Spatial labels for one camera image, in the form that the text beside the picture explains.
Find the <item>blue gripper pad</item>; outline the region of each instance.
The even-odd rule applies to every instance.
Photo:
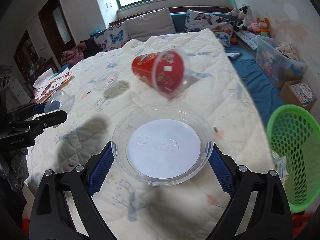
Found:
[[[233,175],[215,148],[213,148],[209,163],[218,178],[222,190],[229,193],[230,196],[233,196],[236,191]]]
[[[94,193],[100,191],[114,160],[115,158],[113,157],[110,144],[89,176],[87,192],[90,197],[92,197]]]

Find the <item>beige cushion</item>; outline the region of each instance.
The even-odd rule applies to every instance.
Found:
[[[168,8],[124,21],[131,39],[146,41],[151,36],[176,33]]]

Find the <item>green plastic basket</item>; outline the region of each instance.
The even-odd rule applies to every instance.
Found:
[[[290,210],[304,211],[320,193],[320,126],[302,107],[284,105],[271,115],[267,135],[272,150],[287,157]]]

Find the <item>orange fox plush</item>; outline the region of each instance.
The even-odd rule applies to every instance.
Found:
[[[257,18],[257,23],[258,26],[260,27],[261,31],[261,36],[269,37],[270,36],[270,31],[268,30],[270,26],[270,22],[268,18],[265,18],[264,20],[260,20],[260,18]]]

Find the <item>red paper cup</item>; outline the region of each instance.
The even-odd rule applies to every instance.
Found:
[[[173,48],[137,56],[132,62],[132,71],[161,95],[173,98],[186,88],[186,69],[189,66],[190,62],[184,52],[179,48]]]

